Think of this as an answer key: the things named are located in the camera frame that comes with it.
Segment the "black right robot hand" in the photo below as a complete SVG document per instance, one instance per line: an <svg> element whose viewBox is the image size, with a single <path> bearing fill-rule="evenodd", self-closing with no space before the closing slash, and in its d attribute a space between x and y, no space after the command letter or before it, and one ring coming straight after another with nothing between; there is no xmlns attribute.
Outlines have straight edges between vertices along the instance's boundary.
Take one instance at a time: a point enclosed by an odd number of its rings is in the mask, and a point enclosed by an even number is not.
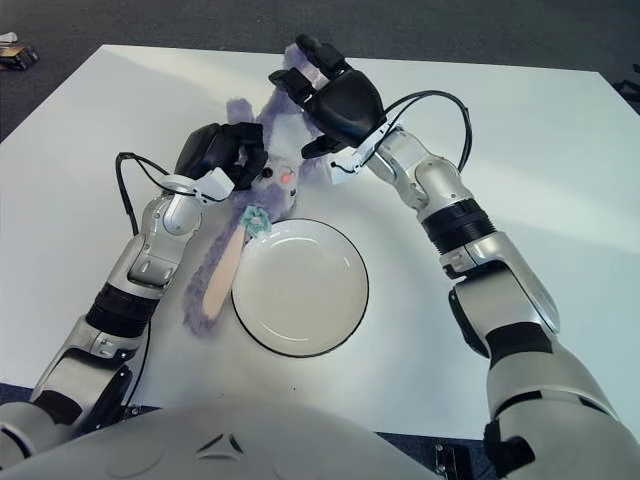
<svg viewBox="0 0 640 480"><path fill-rule="evenodd" d="M346 147L359 147L386 121L378 90L331 44L301 34L295 45L304 59L327 79L326 84L316 88L297 67L269 75L276 89L301 107L322 132L301 149L302 157L312 159Z"/></svg>

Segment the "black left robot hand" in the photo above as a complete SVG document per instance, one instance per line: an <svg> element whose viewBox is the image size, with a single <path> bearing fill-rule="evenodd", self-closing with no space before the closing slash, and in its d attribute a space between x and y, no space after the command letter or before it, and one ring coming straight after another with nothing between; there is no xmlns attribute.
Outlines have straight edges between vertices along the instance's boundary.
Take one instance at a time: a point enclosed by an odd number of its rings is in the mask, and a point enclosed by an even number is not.
<svg viewBox="0 0 640 480"><path fill-rule="evenodd" d="M248 190L267 160L261 124L213 123L191 133L174 172L197 180L219 167L234 183L236 191Z"/></svg>

